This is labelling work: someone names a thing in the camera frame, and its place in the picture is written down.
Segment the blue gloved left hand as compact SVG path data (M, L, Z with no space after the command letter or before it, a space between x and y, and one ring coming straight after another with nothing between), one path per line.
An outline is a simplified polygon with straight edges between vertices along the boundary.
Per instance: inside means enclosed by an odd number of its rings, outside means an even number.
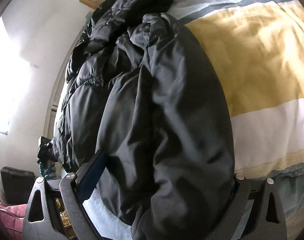
M58 179L59 176L56 170L56 164L52 160L47 162L39 162L40 175L45 178L45 180L54 180Z

